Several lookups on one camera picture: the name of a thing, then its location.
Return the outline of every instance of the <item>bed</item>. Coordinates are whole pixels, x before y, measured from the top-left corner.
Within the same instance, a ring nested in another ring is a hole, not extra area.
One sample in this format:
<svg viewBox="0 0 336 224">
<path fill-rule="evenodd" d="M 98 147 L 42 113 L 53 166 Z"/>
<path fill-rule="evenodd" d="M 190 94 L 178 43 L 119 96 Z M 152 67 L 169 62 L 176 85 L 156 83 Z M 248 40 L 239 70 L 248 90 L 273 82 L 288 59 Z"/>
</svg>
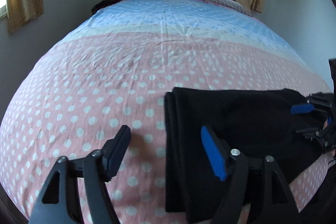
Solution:
<svg viewBox="0 0 336 224">
<path fill-rule="evenodd" d="M 248 0 L 235 1 L 249 10 Z M 59 41 L 15 93 L 0 127 L 0 182 L 10 201 L 2 199 L 29 219 L 59 156 L 84 157 L 126 124 L 132 140 L 107 184 L 120 223 L 186 223 L 183 213 L 164 210 L 163 97 L 175 86 L 329 91 L 253 17 L 201 0 L 122 0 Z M 290 184 L 299 211 L 331 157 L 322 155 Z M 81 179 L 79 193 L 84 221 L 92 223 Z"/>
</svg>

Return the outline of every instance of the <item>metal bolt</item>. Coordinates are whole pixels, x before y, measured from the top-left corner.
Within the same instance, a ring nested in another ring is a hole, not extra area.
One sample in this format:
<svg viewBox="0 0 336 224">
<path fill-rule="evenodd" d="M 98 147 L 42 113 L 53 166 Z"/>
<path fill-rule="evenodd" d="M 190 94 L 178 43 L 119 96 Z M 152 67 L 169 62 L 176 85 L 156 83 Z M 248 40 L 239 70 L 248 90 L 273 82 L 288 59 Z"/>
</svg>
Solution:
<svg viewBox="0 0 336 224">
<path fill-rule="evenodd" d="M 101 150 L 99 150 L 99 149 L 93 150 L 91 155 L 94 156 L 94 157 L 98 157 L 98 156 L 101 155 Z"/>
<path fill-rule="evenodd" d="M 66 160 L 68 160 L 68 158 L 66 156 L 60 156 L 57 159 L 57 162 L 61 164 L 62 162 L 65 162 Z"/>
<path fill-rule="evenodd" d="M 240 151 L 238 149 L 231 149 L 230 151 L 232 156 L 239 156 L 240 155 Z"/>
<path fill-rule="evenodd" d="M 266 156 L 266 158 L 265 158 L 265 160 L 267 161 L 267 162 L 273 162 L 274 161 L 274 158 L 272 157 L 272 156 Z"/>
</svg>

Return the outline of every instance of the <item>black fabric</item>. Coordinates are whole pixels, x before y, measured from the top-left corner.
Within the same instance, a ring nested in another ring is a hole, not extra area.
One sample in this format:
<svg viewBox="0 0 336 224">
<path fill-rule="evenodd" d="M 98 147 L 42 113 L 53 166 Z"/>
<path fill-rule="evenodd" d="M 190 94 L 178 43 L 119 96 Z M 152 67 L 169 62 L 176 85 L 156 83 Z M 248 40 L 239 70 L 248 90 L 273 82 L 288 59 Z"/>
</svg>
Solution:
<svg viewBox="0 0 336 224">
<path fill-rule="evenodd" d="M 317 145 L 295 133 L 302 128 L 322 128 L 326 119 L 317 112 L 290 114 L 293 104 L 305 102 L 304 96 L 288 89 L 174 88 L 167 93 L 166 211 L 185 211 L 189 223 L 207 220 L 225 194 L 227 181 L 214 176 L 201 143 L 205 124 L 246 156 L 272 155 L 291 182 L 321 155 Z"/>
</svg>

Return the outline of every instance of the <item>striped pillowcase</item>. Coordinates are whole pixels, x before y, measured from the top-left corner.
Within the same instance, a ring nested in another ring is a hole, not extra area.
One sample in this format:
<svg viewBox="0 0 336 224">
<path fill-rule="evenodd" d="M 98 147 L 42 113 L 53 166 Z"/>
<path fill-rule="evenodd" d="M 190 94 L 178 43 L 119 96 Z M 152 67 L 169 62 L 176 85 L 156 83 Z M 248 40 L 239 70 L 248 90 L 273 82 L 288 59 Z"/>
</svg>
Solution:
<svg viewBox="0 0 336 224">
<path fill-rule="evenodd" d="M 204 1 L 220 5 L 222 7 L 230 8 L 232 10 L 235 10 L 250 17 L 252 16 L 252 14 L 249 11 L 247 11 L 244 6 L 242 6 L 241 4 L 239 4 L 234 0 L 204 0 Z"/>
</svg>

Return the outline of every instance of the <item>wrinkled sheet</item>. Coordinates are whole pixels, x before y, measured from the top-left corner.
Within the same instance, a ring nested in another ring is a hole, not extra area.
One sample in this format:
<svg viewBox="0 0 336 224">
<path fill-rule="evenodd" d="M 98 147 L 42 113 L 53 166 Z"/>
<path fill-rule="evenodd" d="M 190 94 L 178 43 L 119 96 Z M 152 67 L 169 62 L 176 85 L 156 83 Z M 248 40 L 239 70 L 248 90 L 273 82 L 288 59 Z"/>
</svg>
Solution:
<svg viewBox="0 0 336 224">
<path fill-rule="evenodd" d="M 107 183 L 121 223 L 186 223 L 184 213 L 164 210 L 163 97 L 175 86 L 329 91 L 285 40 L 251 17 L 199 0 L 124 0 L 69 33 L 22 82 L 0 127 L 2 186 L 29 218 L 59 156 L 84 157 L 127 124 L 131 144 Z M 299 210 L 330 158 L 322 155 L 290 184 Z M 91 223 L 82 179 L 79 193 Z"/>
</svg>

